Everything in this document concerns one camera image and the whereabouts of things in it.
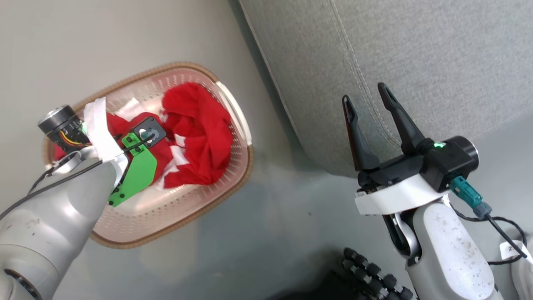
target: gray fabric upholstery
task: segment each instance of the gray fabric upholstery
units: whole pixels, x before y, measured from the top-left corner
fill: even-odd
[[[241,0],[307,154],[354,176],[341,97],[382,161],[400,138],[385,82],[420,130],[476,140],[533,107],[531,0]]]

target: green plastic part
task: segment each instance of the green plastic part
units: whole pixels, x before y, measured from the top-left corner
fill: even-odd
[[[122,139],[122,143],[126,147],[133,146],[140,141],[139,137],[133,132]],[[109,197],[109,204],[113,207],[117,207],[136,193],[147,188],[153,182],[156,174],[157,160],[145,145],[132,149],[130,153],[133,155],[133,159],[126,176],[122,184],[117,186]]]

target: gray floor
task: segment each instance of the gray floor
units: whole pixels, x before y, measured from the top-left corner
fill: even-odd
[[[380,218],[358,215],[356,182],[321,171],[303,153],[236,1],[0,5],[0,209],[23,196],[43,170],[36,126],[43,113],[154,66],[193,61],[207,67],[232,91],[252,131],[254,171],[239,192],[188,226],[135,249],[89,241],[55,299],[263,299],[305,286],[344,246],[410,286]],[[533,163],[526,128],[532,125],[520,121],[479,141],[482,165],[472,176],[496,214],[526,230],[533,230],[525,224]],[[509,149],[516,143],[522,147]],[[486,224],[467,226],[486,257],[496,258],[502,241],[497,233]],[[484,232],[490,238],[475,235]],[[517,299],[508,267],[495,273],[506,299]]]

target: brown basket rim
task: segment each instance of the brown basket rim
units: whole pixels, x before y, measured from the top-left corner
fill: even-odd
[[[196,70],[198,72],[201,72],[203,73],[204,75],[206,75],[207,77],[209,77],[209,79],[211,79],[213,82],[217,82],[219,81],[219,79],[213,74],[211,73],[209,70],[207,70],[206,68],[200,66],[200,65],[197,65],[197,64],[194,64],[193,62],[174,62],[174,63],[171,63],[171,64],[166,64],[166,65],[163,65],[163,66],[160,66],[160,67],[156,67],[156,68],[153,68],[153,69],[150,69],[150,70],[147,70],[147,71],[144,71],[144,72],[141,72],[141,73],[138,73],[136,75],[133,75],[131,77],[128,77],[122,81],[119,81],[113,85],[110,85],[108,86],[107,88],[103,89],[103,90],[100,90],[92,95],[90,95],[89,97],[83,99],[81,102],[77,103],[76,105],[73,106],[73,109],[74,111],[78,112],[80,111],[81,109],[83,109],[83,107],[85,107],[86,104],[88,103],[91,103],[93,102],[94,100],[98,99],[98,98],[102,98],[102,97],[105,97],[106,95],[116,91],[116,90],[119,90],[127,85],[130,85],[136,81],[139,81],[139,80],[143,80],[145,78],[148,78],[150,76],[153,76],[153,75],[156,75],[156,74],[159,74],[159,73],[162,73],[162,72],[166,72],[166,71],[169,71],[169,70],[172,70],[172,69],[176,69],[176,68],[189,68],[189,69],[193,69],[193,70]],[[111,240],[108,240],[102,236],[100,236],[99,234],[97,234],[96,232],[92,232],[91,234],[91,239],[94,240],[95,242],[97,242],[98,244],[102,245],[102,246],[106,246],[106,247],[109,247],[109,248],[113,248],[113,249],[131,249],[131,248],[135,248],[135,247],[138,247],[140,245],[143,245],[143,244],[146,244],[148,242],[151,242],[155,239],[158,239],[166,234],[169,234],[173,231],[175,231],[176,229],[180,228],[180,227],[183,227],[185,226],[186,224],[192,222],[193,220],[201,217],[202,215],[204,215],[205,213],[207,213],[208,211],[212,210],[213,208],[215,208],[216,206],[218,206],[220,203],[224,202],[227,198],[229,198],[229,196],[231,196],[232,194],[234,194],[237,190],[239,190],[249,179],[251,173],[252,173],[252,167],[253,167],[253,158],[254,158],[254,151],[253,151],[253,147],[251,145],[248,145],[247,147],[248,149],[248,165],[246,167],[246,171],[244,173],[244,175],[241,177],[241,179],[239,180],[239,182],[237,182],[237,184],[235,184],[233,187],[231,187],[228,191],[226,191],[224,194],[222,194],[220,197],[218,197],[217,199],[215,199],[214,201],[212,201],[211,203],[209,203],[208,205],[202,207],[201,209],[199,209],[198,211],[196,211],[195,213],[191,214],[190,216],[162,229],[162,230],[159,230],[158,232],[155,232],[151,235],[147,235],[141,239],[138,239],[138,240],[134,240],[134,241],[131,241],[131,242],[113,242]],[[43,160],[46,164],[50,164],[52,163],[53,161],[53,151],[54,151],[54,144],[47,138],[45,138],[45,141],[44,141],[44,149],[43,149]]]

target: laundry basket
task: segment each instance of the laundry basket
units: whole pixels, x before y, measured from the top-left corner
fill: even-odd
[[[157,114],[165,92],[186,82],[201,84],[230,113],[233,143],[226,172],[212,185],[183,185],[163,191],[150,186],[116,208],[106,206],[91,235],[99,244],[128,249],[159,238],[222,203],[248,179],[253,150],[246,119],[230,91],[196,64],[177,62],[137,74],[88,97],[74,110],[81,117],[87,103],[106,97],[107,111],[113,113],[136,98],[147,111]],[[54,145],[48,139],[44,160],[47,164],[54,160]]]

